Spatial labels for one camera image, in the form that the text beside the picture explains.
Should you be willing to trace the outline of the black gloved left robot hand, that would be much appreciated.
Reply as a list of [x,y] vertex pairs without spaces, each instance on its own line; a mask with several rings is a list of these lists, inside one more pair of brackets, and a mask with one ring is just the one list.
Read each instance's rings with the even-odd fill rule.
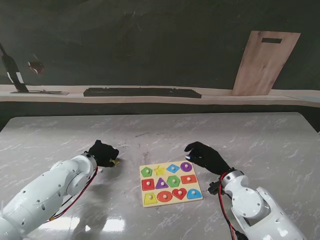
[[94,157],[98,167],[111,168],[116,165],[114,161],[119,155],[119,150],[97,139],[87,154]]

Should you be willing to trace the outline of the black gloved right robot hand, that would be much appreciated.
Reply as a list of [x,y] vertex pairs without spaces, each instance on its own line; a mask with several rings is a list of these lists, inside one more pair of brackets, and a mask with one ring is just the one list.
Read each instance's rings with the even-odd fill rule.
[[218,151],[199,141],[188,144],[184,151],[188,152],[190,162],[215,175],[221,176],[232,169]]

